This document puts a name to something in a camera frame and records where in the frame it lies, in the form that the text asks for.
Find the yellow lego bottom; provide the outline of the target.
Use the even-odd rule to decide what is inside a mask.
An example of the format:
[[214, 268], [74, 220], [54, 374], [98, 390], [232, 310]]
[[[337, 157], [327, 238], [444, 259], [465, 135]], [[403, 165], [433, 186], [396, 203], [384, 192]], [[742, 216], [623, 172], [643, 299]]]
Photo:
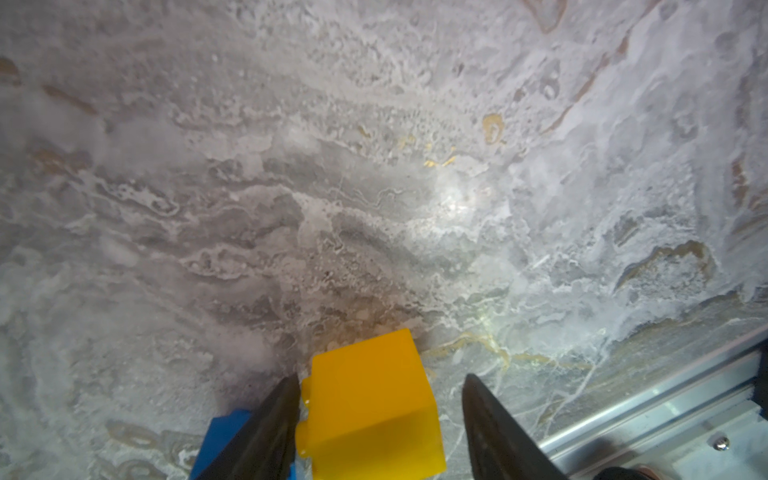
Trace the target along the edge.
[[407, 328], [314, 356], [301, 399], [296, 450], [315, 479], [428, 479], [447, 468], [437, 402]]

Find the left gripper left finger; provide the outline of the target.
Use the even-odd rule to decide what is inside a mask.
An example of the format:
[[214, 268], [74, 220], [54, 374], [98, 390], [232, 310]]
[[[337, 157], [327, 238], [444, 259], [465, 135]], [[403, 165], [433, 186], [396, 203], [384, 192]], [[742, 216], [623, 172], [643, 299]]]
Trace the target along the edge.
[[196, 480], [294, 479], [300, 396], [297, 375], [281, 380], [250, 410], [254, 416]]

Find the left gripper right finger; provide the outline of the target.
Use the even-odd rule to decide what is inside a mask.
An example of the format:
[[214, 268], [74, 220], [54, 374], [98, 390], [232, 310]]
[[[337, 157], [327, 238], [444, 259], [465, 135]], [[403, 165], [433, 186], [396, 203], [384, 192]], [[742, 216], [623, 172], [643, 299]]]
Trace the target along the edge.
[[474, 374], [465, 378], [462, 410], [475, 480], [566, 479]]

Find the blue lego bottom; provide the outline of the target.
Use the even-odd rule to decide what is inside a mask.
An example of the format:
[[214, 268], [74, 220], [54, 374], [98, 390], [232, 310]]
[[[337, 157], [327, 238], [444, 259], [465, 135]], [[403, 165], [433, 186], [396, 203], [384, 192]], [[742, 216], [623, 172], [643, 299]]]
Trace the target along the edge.
[[200, 479], [203, 471], [213, 463], [253, 416], [253, 411], [236, 409], [227, 415], [214, 417], [209, 423], [189, 479]]

